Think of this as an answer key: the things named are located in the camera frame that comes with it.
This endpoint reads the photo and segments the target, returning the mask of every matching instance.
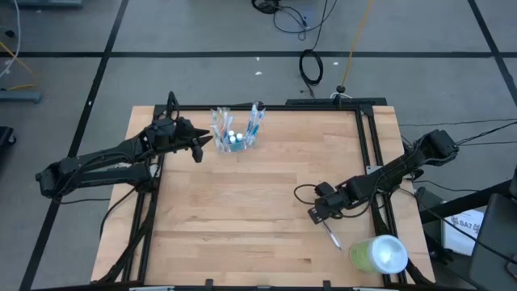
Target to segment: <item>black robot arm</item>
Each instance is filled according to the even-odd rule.
[[[452,161],[458,152],[456,143],[443,130],[420,137],[411,149],[368,175],[353,176],[334,189],[327,182],[316,186],[319,196],[308,213],[315,224],[328,217],[340,218],[342,209],[354,209],[373,199],[377,191],[391,192],[405,175],[423,165],[441,166]]]
[[[190,149],[195,162],[201,162],[201,148],[212,139],[212,136],[204,137],[210,132],[194,128],[188,119],[179,116],[172,119],[171,111],[178,105],[174,94],[171,94],[172,92],[166,117],[155,120],[135,137],[107,150],[63,158],[36,174],[41,194],[54,199],[67,195],[76,188],[116,183],[142,185],[142,182],[152,180],[153,174],[148,161],[158,154]],[[99,171],[119,163],[126,163],[129,167]]]

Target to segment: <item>floor tile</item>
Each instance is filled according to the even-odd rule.
[[[21,9],[22,51],[102,52],[110,35],[120,0],[89,0],[82,9]],[[13,6],[0,7],[0,25],[17,33]],[[14,50],[16,39],[3,41]]]
[[[0,173],[0,260],[3,262],[0,281],[5,290],[18,289],[50,203],[40,194],[35,174],[67,155],[99,64],[98,59],[24,61],[39,72],[38,90],[44,98],[39,104],[0,103],[0,125],[14,128],[18,139],[3,161]],[[31,82],[31,78],[15,65],[2,82],[2,86],[14,86]],[[54,228],[52,236],[60,238],[61,230]],[[66,258],[40,265],[40,270],[45,268],[67,268],[67,276],[71,277],[77,271]]]
[[[517,51],[517,2],[512,0],[476,0],[481,15],[500,52]]]
[[[506,64],[506,67],[510,71],[510,74],[513,76],[514,82],[515,82],[515,79],[517,77],[517,58],[504,59],[504,63]]]
[[[282,3],[300,10],[310,27],[321,21],[323,1]],[[366,6],[364,0],[338,0],[317,49],[349,50]],[[277,20],[279,27],[297,30],[285,13]],[[276,30],[272,15],[246,1],[145,0],[129,3],[115,51],[301,51],[312,48],[316,37],[311,31],[302,42],[296,33]],[[477,52],[488,46],[466,1],[376,0],[357,50]]]

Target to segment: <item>wooden tabletop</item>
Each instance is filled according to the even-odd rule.
[[[397,119],[392,107],[374,107],[374,112],[387,163],[403,154]],[[244,129],[249,112],[232,113],[234,128]],[[134,107],[127,137],[148,125],[152,114],[153,107]],[[182,116],[197,128],[210,129],[209,112],[186,111]],[[366,118],[364,127],[375,165]],[[362,174],[353,112],[266,112],[254,149],[218,154],[210,142],[199,164],[190,151],[167,154],[145,283],[204,285],[211,278],[215,285],[321,286],[330,280],[335,287],[382,286],[379,274],[355,270],[348,255],[351,244],[374,236],[370,212],[328,220],[343,244],[340,251],[323,226],[312,223],[309,205],[292,194],[302,183],[336,185]],[[403,188],[412,190],[408,182]],[[110,205],[130,189],[116,185]],[[299,193],[302,199],[315,198],[311,188]],[[127,246],[136,197],[107,219],[92,280],[103,276]],[[392,203],[399,238],[422,274],[434,280],[415,199],[395,192]],[[132,279],[140,255],[139,248]]]

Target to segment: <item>gray floor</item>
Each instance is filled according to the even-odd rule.
[[[285,0],[300,7],[309,25],[321,15],[321,1]],[[512,0],[477,0],[499,50],[517,51],[517,8]],[[120,0],[86,1],[82,10],[22,11],[23,51],[102,52]],[[366,1],[338,0],[322,30],[320,50],[350,48]],[[14,26],[14,11],[0,7],[1,25]],[[279,15],[279,25],[289,26]],[[130,0],[117,36],[116,52],[292,51],[313,45],[278,32],[272,17],[239,0]],[[11,48],[13,40],[0,36]],[[376,0],[359,51],[489,52],[466,0]],[[15,128],[18,144],[0,172],[0,282],[19,287],[49,201],[34,174],[67,155],[99,65],[97,58],[24,58],[39,73],[40,104],[0,103],[0,124]],[[513,75],[517,59],[505,59]],[[327,98],[341,82],[347,60],[323,58],[325,75],[315,88]],[[1,87],[30,81],[18,65]],[[164,103],[173,90],[181,104],[282,104],[309,98],[297,57],[112,58],[95,101],[80,154],[113,146],[124,138],[131,107]],[[512,118],[517,106],[492,58],[356,58],[347,83],[354,97],[385,97],[401,124]],[[446,126],[456,140],[497,125]],[[433,128],[402,127],[409,139]],[[479,141],[517,140],[517,127]],[[461,148],[445,167],[427,168],[425,178],[451,188],[484,188],[511,177],[517,145]],[[445,200],[464,193],[430,190]],[[111,189],[77,191],[74,197],[108,197]],[[98,247],[99,223],[107,203],[61,207],[33,288],[86,284]]]

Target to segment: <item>pen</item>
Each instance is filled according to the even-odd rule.
[[[253,130],[251,131],[251,134],[248,136],[248,140],[247,140],[247,145],[248,146],[251,146],[253,144],[253,141],[255,139],[255,136],[257,135],[257,132],[258,132],[258,130],[260,128],[260,123],[261,123],[263,118],[264,118],[264,110],[262,110],[260,112],[260,114],[258,114],[258,119],[255,121],[254,126],[253,126]]]
[[[335,235],[335,233],[332,232],[332,230],[330,230],[330,227],[326,224],[325,221],[322,222],[323,223],[323,227],[325,227],[325,230],[326,232],[329,234],[330,238],[332,239],[332,242],[334,243],[334,245],[340,250],[342,251],[343,250],[343,247],[341,246],[341,242],[339,241],[339,238],[337,235]]]

